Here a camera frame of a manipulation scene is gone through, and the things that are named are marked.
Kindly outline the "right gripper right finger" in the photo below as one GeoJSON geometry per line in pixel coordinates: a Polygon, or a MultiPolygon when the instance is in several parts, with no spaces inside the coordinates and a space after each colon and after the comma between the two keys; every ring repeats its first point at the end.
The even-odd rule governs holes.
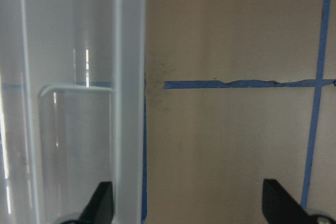
{"type": "Polygon", "coordinates": [[[267,223],[315,223],[277,180],[264,179],[262,186],[262,214],[267,223]]]}

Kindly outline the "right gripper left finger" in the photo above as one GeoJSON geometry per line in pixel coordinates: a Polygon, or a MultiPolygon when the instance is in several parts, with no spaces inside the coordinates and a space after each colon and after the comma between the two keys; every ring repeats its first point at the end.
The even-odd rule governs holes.
{"type": "Polygon", "coordinates": [[[79,223],[112,223],[114,216],[113,184],[100,182],[78,218],[79,223]]]}

